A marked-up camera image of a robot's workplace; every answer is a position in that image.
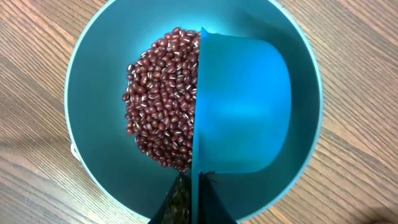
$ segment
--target blue scoop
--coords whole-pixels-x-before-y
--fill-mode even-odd
[[[193,162],[199,172],[255,172],[278,155],[289,125],[290,79],[263,40],[201,30]]]

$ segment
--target round bowl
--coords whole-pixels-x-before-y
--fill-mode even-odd
[[[284,145],[265,169],[216,174],[214,187],[229,214],[243,221],[280,199],[312,156],[322,120],[322,83],[305,35],[292,16],[267,0],[110,0],[88,23],[65,80],[65,116],[72,144],[90,177],[120,205],[151,218],[177,171],[139,152],[126,134],[126,67],[174,27],[265,40],[290,75],[292,112]]]

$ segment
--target bucket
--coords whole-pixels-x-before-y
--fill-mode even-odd
[[[126,66],[174,27],[265,40],[283,56],[292,106],[282,149],[263,170],[215,174],[225,209],[241,222],[270,207],[308,164],[322,121],[316,58],[292,16],[267,0],[110,0],[88,23],[65,80],[65,116],[72,149],[95,184],[122,207],[152,218],[178,172],[141,153],[126,134]]]

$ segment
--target white handle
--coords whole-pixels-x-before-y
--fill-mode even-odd
[[[70,144],[70,151],[72,152],[72,155],[80,162],[79,155],[77,154],[75,146],[73,144]]]

